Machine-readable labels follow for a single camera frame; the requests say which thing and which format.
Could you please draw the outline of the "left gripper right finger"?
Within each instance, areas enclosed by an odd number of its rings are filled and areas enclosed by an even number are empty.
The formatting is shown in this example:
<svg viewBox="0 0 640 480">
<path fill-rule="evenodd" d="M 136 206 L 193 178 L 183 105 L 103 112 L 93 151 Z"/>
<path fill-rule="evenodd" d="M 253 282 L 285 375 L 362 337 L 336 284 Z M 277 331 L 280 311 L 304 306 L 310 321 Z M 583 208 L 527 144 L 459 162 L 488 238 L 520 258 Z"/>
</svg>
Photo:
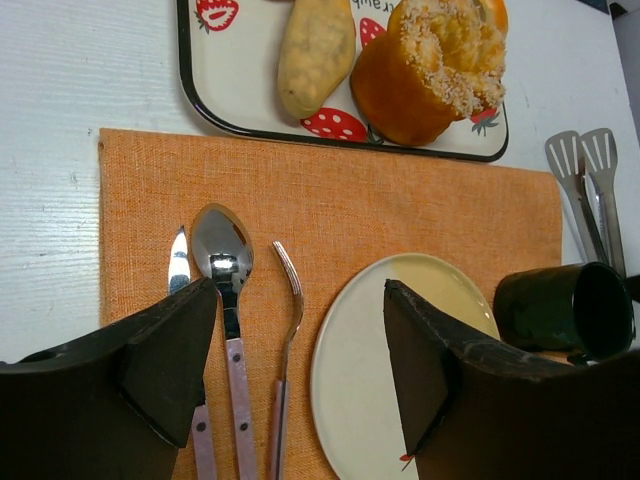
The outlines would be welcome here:
<svg viewBox="0 0 640 480">
<path fill-rule="evenodd" d="M 574 367 L 496 340 L 403 282 L 384 328 L 404 444 L 422 479 L 635 479 L 639 355 Z"/>
</svg>

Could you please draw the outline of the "metal serving tongs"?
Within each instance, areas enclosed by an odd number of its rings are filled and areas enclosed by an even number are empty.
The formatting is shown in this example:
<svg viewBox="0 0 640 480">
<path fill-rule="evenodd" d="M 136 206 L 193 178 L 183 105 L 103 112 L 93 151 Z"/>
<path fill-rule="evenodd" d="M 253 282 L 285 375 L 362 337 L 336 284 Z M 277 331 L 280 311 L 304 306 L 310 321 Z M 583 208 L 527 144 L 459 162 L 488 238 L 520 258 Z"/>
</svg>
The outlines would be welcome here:
<svg viewBox="0 0 640 480">
<path fill-rule="evenodd" d="M 566 130 L 544 145 L 548 165 L 568 199 L 586 259 L 626 275 L 614 191 L 618 166 L 613 132 L 598 128 L 580 134 Z"/>
</svg>

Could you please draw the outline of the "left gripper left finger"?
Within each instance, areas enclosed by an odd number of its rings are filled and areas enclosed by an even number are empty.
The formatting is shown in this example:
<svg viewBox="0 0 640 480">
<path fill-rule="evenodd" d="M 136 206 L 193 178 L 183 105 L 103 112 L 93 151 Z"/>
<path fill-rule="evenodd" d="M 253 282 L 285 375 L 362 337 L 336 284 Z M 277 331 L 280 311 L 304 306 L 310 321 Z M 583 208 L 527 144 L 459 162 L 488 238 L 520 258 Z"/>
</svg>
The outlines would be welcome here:
<svg viewBox="0 0 640 480">
<path fill-rule="evenodd" d="M 215 325 L 212 280 L 1 365 L 4 479 L 168 479 Z"/>
</svg>

